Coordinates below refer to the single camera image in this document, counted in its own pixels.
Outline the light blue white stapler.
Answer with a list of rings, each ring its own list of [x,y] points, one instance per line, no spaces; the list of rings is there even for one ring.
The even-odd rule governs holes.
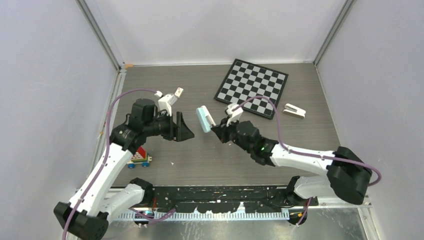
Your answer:
[[[205,105],[196,108],[196,115],[204,133],[209,133],[217,125]]]

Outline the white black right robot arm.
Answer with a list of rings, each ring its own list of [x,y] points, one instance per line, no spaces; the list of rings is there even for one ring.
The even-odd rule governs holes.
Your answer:
[[[237,120],[228,124],[224,118],[211,130],[222,143],[234,143],[262,166],[289,167],[314,173],[314,177],[294,176],[291,179],[285,192],[291,205],[299,205],[311,197],[325,196],[336,196],[353,205],[364,202],[372,169],[347,147],[318,151],[281,145],[277,140],[262,136],[250,121]]]

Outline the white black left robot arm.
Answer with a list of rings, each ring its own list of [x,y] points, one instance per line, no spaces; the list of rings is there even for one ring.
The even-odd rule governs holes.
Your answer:
[[[127,162],[153,136],[182,142],[195,135],[185,124],[182,112],[172,114],[167,109],[159,110],[151,99],[137,99],[125,122],[111,131],[104,153],[84,184],[68,202],[56,204],[53,212],[63,228],[63,239],[71,233],[82,240],[100,240],[118,215],[134,205],[148,207],[153,203],[153,185],[138,177],[105,199]]]

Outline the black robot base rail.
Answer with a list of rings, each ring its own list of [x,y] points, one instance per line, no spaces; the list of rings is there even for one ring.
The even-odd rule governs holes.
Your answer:
[[[202,214],[211,211],[234,213],[243,207],[246,213],[277,213],[282,209],[303,208],[307,200],[295,196],[285,186],[156,186],[136,207],[153,207],[161,213]]]

